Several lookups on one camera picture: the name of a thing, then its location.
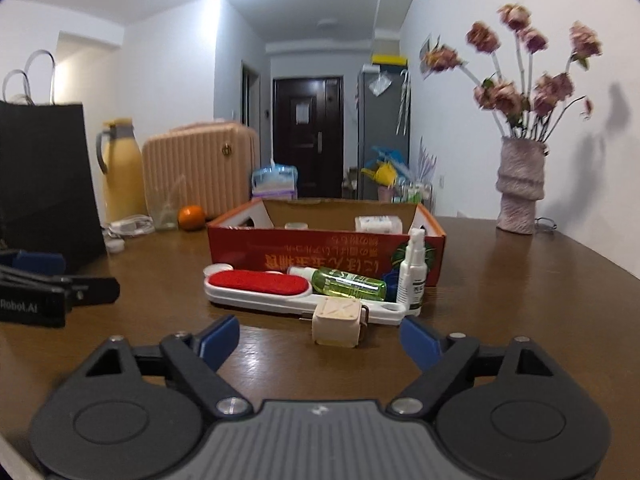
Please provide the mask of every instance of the green liquid bottle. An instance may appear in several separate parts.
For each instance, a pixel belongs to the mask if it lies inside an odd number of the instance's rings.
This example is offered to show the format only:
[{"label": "green liquid bottle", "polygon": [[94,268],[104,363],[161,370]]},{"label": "green liquid bottle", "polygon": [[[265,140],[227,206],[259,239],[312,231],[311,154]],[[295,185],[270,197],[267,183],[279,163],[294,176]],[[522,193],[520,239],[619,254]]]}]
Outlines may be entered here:
[{"label": "green liquid bottle", "polygon": [[301,276],[318,294],[336,298],[355,298],[356,300],[385,301],[386,283],[350,272],[321,267],[290,267],[289,274]]}]

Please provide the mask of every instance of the metal screw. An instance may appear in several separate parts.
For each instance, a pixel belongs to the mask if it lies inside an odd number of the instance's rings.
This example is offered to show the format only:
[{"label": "metal screw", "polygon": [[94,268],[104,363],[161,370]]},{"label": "metal screw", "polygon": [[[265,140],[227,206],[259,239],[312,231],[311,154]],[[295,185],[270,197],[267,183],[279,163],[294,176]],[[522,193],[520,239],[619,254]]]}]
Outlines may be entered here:
[{"label": "metal screw", "polygon": [[242,415],[249,409],[249,403],[240,397],[227,397],[220,400],[216,408],[225,415]]},{"label": "metal screw", "polygon": [[423,405],[418,399],[412,397],[403,397],[396,399],[391,403],[391,409],[399,415],[415,415],[420,412]]}]

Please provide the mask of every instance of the white pump cap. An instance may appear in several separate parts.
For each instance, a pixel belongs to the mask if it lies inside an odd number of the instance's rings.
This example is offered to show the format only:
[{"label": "white pump cap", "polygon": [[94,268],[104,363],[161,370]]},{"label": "white pump cap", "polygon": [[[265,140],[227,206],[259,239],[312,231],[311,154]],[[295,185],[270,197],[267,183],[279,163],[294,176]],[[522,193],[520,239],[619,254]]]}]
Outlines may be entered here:
[{"label": "white pump cap", "polygon": [[411,253],[410,263],[412,266],[420,266],[424,263],[424,236],[426,232],[424,229],[411,229],[409,231],[409,245],[407,246],[407,252]]},{"label": "white pump cap", "polygon": [[300,276],[300,278],[304,278],[311,283],[316,270],[318,269],[314,269],[313,267],[289,267],[287,274],[290,274],[291,276]]}]

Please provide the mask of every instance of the refrigerator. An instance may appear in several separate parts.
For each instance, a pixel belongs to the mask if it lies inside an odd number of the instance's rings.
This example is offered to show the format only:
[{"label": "refrigerator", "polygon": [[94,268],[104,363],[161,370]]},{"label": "refrigerator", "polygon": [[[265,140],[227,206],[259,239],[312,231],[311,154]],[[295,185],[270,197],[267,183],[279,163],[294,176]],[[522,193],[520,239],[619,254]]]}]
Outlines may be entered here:
[{"label": "refrigerator", "polygon": [[404,75],[386,72],[391,86],[382,94],[376,95],[369,89],[370,83],[378,74],[361,72],[358,80],[358,199],[377,200],[378,185],[360,171],[375,161],[378,154],[373,146],[398,150],[404,161],[409,163],[410,131],[404,135],[404,118],[396,135],[401,106]]}]

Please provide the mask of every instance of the small wooden cube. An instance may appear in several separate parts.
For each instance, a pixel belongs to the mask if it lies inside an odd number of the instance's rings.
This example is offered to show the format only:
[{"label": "small wooden cube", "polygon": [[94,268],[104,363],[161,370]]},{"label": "small wooden cube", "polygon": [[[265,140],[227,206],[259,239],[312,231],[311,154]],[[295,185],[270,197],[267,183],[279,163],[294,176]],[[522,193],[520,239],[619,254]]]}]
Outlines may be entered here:
[{"label": "small wooden cube", "polygon": [[319,345],[355,348],[360,342],[363,308],[359,300],[322,298],[312,321],[312,337]]}]

